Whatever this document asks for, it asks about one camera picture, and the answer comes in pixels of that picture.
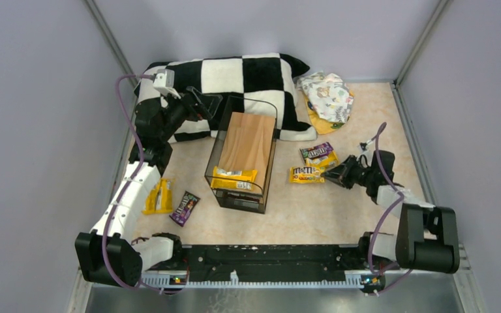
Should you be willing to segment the yellow peanut M&M bag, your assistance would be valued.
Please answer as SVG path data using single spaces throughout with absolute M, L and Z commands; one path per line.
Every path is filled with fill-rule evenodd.
M 318 166 L 298 166 L 290 168 L 288 182 L 294 184 L 324 183 L 324 168 Z

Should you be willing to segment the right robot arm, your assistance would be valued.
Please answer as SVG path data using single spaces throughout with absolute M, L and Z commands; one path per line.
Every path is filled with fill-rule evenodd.
M 395 155 L 385 150 L 375 151 L 369 165 L 350 155 L 322 177 L 346 189 L 362 186 L 384 208 L 375 229 L 360 239 L 372 272 L 378 256 L 400 268 L 456 273 L 461 257 L 455 211 L 422 201 L 394 183 L 394 161 Z

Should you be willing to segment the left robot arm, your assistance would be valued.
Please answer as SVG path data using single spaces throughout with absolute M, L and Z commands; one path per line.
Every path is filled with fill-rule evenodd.
M 129 124 L 136 145 L 125 177 L 100 220 L 90 231 L 79 233 L 74 243 L 86 281 L 133 288 L 144 271 L 179 254 L 178 236 L 159 233 L 137 240 L 134 230 L 170 161 L 169 139 L 186 121 L 211 120 L 221 102 L 221 95 L 188 87 L 136 105 L 135 120 Z

